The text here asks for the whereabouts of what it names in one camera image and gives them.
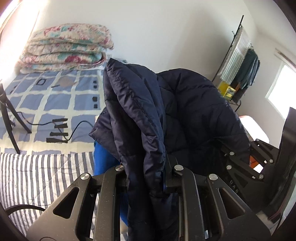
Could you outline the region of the yellow box on rack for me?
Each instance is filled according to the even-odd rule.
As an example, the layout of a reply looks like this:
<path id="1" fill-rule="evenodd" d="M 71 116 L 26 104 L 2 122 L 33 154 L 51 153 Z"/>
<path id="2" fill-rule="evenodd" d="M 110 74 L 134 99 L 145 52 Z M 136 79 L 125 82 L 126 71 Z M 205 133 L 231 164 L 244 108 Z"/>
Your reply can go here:
<path id="1" fill-rule="evenodd" d="M 218 90 L 221 93 L 221 95 L 223 96 L 224 99 L 226 99 L 227 101 L 231 101 L 232 97 L 234 96 L 236 90 L 234 88 L 232 88 L 229 84 L 227 84 L 224 81 L 221 81 L 219 86 L 218 86 Z"/>

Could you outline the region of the blue garment pile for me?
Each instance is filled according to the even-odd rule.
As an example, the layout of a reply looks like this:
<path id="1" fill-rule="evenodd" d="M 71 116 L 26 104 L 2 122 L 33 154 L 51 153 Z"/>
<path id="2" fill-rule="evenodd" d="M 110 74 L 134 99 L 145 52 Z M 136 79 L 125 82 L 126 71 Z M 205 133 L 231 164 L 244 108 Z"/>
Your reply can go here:
<path id="1" fill-rule="evenodd" d="M 93 175 L 104 174 L 112 167 L 120 165 L 120 162 L 112 156 L 105 148 L 102 147 L 97 141 L 94 142 L 94 171 Z M 120 201 L 120 217 L 121 220 L 128 226 L 128 197 L 127 193 L 123 193 Z"/>

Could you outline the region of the navy quilted puffer jacket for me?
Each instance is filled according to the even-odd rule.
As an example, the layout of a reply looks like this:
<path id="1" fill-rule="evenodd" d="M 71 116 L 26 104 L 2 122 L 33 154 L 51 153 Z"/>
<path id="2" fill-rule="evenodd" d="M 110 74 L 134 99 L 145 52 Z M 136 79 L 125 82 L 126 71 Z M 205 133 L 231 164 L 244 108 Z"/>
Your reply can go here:
<path id="1" fill-rule="evenodd" d="M 174 240 L 178 198 L 166 192 L 167 156 L 193 173 L 217 173 L 221 144 L 249 162 L 246 131 L 213 83 L 188 69 L 154 73 L 110 59 L 103 88 L 105 108 L 89 135 L 124 166 L 128 238 Z"/>

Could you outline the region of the blue striped bed cover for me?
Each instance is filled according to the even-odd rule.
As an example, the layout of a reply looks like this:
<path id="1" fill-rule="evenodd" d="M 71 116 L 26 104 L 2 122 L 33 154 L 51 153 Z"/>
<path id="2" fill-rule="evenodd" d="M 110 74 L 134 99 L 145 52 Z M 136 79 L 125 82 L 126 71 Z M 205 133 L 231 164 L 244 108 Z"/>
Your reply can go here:
<path id="1" fill-rule="evenodd" d="M 81 174 L 93 174 L 93 153 L 1 154 L 1 204 L 46 209 Z"/>

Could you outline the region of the folded floral quilt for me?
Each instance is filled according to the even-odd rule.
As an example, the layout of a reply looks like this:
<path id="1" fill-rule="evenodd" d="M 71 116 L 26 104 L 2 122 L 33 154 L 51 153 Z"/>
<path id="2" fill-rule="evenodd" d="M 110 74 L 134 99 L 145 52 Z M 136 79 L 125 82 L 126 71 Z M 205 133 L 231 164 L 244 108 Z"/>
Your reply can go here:
<path id="1" fill-rule="evenodd" d="M 108 28 L 95 24 L 62 24 L 32 33 L 19 57 L 20 73 L 94 69 L 114 49 Z"/>

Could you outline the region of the window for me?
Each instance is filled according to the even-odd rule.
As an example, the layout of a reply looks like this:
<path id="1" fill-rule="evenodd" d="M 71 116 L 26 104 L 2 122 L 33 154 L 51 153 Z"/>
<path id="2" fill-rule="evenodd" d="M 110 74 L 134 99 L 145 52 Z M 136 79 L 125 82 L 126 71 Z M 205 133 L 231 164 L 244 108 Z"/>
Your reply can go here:
<path id="1" fill-rule="evenodd" d="M 289 109 L 295 109 L 295 65 L 279 51 L 275 52 L 275 56 L 281 64 L 265 98 L 286 119 Z"/>

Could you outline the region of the striped hanging towel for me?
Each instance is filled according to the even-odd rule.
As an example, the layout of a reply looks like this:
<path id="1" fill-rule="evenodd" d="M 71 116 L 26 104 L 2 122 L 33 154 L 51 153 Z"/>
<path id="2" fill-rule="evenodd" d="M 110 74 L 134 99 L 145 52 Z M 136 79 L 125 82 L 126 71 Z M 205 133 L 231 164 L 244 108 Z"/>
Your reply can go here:
<path id="1" fill-rule="evenodd" d="M 236 76 L 247 50 L 250 48 L 251 42 L 245 29 L 240 26 L 232 46 L 225 60 L 223 61 L 222 67 L 218 72 L 220 79 L 227 84 L 231 84 L 234 77 Z"/>

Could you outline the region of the blue checked bed sheet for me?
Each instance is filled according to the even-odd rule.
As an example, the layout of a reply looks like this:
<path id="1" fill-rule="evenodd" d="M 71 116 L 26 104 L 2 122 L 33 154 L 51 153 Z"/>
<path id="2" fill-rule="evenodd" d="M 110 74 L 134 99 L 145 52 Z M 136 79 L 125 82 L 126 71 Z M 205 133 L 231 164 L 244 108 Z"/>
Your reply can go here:
<path id="1" fill-rule="evenodd" d="M 24 155 L 92 152 L 89 137 L 105 107 L 104 67 L 19 74 L 4 92 L 27 126 L 8 111 L 12 136 L 1 121 L 1 152 Z"/>

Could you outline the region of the black clothes rack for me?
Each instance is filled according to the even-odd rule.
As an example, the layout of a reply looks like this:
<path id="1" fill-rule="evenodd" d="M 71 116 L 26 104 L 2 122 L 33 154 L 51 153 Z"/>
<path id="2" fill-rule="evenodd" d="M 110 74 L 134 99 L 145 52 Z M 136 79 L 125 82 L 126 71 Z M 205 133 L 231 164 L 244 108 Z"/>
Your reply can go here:
<path id="1" fill-rule="evenodd" d="M 260 60 L 251 40 L 243 27 L 243 17 L 234 33 L 230 47 L 218 68 L 212 83 L 228 103 L 241 107 L 241 98 L 254 84 Z"/>

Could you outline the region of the orange box with white cloth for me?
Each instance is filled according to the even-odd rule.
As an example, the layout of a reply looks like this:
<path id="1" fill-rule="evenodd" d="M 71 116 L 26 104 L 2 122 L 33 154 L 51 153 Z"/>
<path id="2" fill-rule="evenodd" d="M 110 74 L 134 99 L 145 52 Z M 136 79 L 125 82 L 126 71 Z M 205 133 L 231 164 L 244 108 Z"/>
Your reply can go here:
<path id="1" fill-rule="evenodd" d="M 251 150 L 249 157 L 249 166 L 259 174 L 263 173 L 263 168 L 270 159 L 272 159 L 269 150 L 265 144 L 269 144 L 269 138 L 259 124 L 248 115 L 241 115 L 239 119 L 246 131 L 247 137 L 250 142 L 255 142 L 251 147 L 255 149 Z"/>

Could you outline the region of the dark hanging clothes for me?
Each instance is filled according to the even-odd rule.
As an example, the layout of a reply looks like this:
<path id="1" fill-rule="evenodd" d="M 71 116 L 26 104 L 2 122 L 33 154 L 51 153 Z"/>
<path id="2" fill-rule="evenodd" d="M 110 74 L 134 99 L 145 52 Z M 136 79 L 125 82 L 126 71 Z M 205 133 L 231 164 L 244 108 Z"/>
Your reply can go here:
<path id="1" fill-rule="evenodd" d="M 254 49 L 249 48 L 241 64 L 233 83 L 239 86 L 239 89 L 248 88 L 253 85 L 257 72 L 259 70 L 260 60 Z"/>

